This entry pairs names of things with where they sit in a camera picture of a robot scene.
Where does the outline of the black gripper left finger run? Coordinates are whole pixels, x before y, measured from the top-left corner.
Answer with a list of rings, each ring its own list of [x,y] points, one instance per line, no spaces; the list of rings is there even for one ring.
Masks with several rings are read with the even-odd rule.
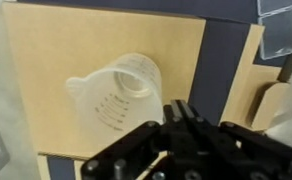
[[[163,107],[164,112],[164,133],[173,133],[180,130],[181,110],[176,100],[171,100]]]

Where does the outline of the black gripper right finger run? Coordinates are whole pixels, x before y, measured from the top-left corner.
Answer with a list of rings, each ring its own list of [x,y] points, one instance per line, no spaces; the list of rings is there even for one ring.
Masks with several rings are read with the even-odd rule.
[[[180,101],[181,110],[183,112],[183,121],[185,129],[191,134],[199,134],[204,119],[198,115],[194,109],[184,100]]]

